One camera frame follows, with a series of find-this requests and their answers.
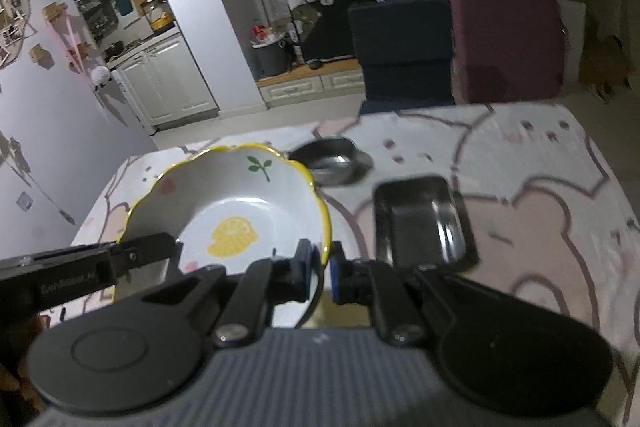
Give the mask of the grey trash bin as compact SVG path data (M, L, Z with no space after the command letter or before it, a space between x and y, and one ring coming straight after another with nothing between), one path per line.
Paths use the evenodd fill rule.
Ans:
M290 69L291 53L284 37L253 43L252 49L256 56L260 78L279 76Z

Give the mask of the white kitchen cabinet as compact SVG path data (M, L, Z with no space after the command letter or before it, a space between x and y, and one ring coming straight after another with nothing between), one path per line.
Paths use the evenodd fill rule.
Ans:
M218 112L180 32L133 49L112 65L112 73L148 128Z

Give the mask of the maroon chair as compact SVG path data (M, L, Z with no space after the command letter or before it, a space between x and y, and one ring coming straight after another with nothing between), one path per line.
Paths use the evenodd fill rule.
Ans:
M460 93L471 104L561 92L565 35L556 0L450 0Z

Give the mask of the white low drawer cabinet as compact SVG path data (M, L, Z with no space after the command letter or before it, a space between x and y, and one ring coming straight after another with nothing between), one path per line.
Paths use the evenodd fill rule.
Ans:
M362 69L356 58L324 63L318 69L298 66L282 75L257 81L269 108L364 92Z

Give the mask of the round steel bowl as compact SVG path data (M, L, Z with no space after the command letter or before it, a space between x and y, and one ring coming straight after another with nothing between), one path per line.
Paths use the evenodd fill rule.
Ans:
M319 186L343 186L361 180L374 165L373 159L359 150L352 140L331 136L308 142L288 153L311 173Z

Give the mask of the dark square metal tray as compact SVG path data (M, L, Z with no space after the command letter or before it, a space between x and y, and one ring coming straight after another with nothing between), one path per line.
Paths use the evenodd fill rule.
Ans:
M442 176L382 183L373 207L376 259L396 269L454 272L480 261L462 196Z

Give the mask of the bear pattern tablecloth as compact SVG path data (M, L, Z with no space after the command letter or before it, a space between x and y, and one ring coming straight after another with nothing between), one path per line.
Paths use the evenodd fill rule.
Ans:
M600 411L617 426L638 424L639 220L596 142L567 108L421 109L216 133L213 143L287 152L338 134L373 161L360 182L324 192L334 237L347 254L374 254L378 184L443 176L469 213L480 255L472 279L597 329L614 350Z

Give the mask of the dark blue chair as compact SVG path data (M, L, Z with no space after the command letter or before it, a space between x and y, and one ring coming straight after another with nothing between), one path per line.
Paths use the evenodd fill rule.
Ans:
M353 5L348 21L366 90L361 115L454 104L448 0Z

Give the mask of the lemon pattern ceramic bowl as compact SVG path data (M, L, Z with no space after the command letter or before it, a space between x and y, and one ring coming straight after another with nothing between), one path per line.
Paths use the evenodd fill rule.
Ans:
M176 260L134 269L114 288L116 300L205 265L240 274L260 259L294 256L311 243L310 291L301 303L276 306L272 324L300 327L314 312L329 260L332 225L309 170L262 144L212 146L163 172L128 212L120 238L168 233Z

